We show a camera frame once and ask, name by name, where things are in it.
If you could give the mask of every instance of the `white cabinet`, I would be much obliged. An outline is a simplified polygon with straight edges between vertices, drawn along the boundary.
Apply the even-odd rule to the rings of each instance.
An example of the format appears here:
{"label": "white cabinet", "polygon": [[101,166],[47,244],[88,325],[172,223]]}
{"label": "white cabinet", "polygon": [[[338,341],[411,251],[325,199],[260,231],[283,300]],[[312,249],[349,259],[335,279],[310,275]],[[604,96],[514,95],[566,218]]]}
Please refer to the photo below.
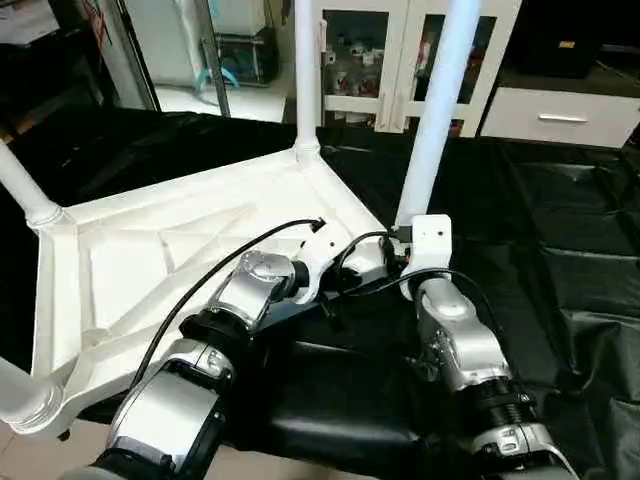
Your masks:
{"label": "white cabinet", "polygon": [[[318,124],[414,128],[450,0],[312,1],[324,93],[317,95]],[[519,7],[520,0],[484,0],[452,133],[475,136]]]}
{"label": "white cabinet", "polygon": [[640,122],[640,99],[498,88],[482,135],[621,148]]}

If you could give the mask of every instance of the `white metal pole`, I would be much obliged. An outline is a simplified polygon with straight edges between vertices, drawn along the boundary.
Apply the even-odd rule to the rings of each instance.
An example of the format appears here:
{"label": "white metal pole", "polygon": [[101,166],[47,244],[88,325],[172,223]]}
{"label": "white metal pole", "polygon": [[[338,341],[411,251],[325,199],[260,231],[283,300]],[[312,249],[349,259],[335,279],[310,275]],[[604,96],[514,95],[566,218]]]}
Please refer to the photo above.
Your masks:
{"label": "white metal pole", "polygon": [[452,0],[404,180],[395,225],[410,226],[429,206],[473,45],[482,0]]}
{"label": "white metal pole", "polygon": [[313,22],[312,0],[296,0],[295,29],[296,29],[296,114],[298,138],[296,151],[306,155],[316,153],[320,144],[316,137],[315,123],[315,95],[316,73],[316,32],[317,25]]}
{"label": "white metal pole", "polygon": [[62,216],[62,209],[47,198],[29,172],[1,140],[0,182],[20,204],[30,226],[41,228]]}
{"label": "white metal pole", "polygon": [[38,380],[0,357],[0,420],[14,430],[37,428],[60,407],[62,389]]}

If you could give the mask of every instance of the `cable connector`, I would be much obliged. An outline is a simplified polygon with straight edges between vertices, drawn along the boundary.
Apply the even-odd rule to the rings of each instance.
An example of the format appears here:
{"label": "cable connector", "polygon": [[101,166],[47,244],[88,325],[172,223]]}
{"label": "cable connector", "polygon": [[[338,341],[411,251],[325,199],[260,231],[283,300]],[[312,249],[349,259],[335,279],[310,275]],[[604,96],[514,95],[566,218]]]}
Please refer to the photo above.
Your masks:
{"label": "cable connector", "polygon": [[314,223],[311,224],[311,231],[313,233],[316,233],[318,230],[320,230],[326,224],[327,224],[327,222],[324,220],[324,218],[320,217],[318,220],[316,220]]}

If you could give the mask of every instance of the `black tablecloth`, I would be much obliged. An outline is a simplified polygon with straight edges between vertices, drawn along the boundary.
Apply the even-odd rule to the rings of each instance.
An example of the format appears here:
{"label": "black tablecloth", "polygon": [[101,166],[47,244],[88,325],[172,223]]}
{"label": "black tablecloth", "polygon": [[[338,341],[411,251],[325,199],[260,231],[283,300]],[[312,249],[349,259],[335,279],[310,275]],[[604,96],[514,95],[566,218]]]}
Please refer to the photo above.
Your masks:
{"label": "black tablecloth", "polygon": [[[11,148],[71,205],[275,152],[294,136],[289,126],[189,113],[65,111]],[[329,165],[390,226],[411,138],[319,136]],[[453,266],[487,293],[538,410],[589,479],[640,478],[638,164],[618,152],[455,140],[430,207],[451,216]],[[0,205],[9,244],[0,354],[27,369],[37,239],[4,191]],[[419,353],[411,304],[389,291],[333,308],[339,325],[317,309],[265,333],[270,354],[238,386],[250,394],[235,402],[231,442],[380,477],[462,468],[443,434],[455,428],[451,402],[406,360]],[[85,416],[108,421],[115,405]]]}

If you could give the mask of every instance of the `white drawer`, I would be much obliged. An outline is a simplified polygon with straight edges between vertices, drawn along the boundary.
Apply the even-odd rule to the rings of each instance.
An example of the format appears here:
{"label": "white drawer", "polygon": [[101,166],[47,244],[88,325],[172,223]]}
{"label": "white drawer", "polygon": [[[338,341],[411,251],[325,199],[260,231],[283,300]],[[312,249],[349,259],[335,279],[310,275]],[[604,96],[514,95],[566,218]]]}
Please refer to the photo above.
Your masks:
{"label": "white drawer", "polygon": [[620,148],[638,122],[638,98],[501,87],[482,136]]}

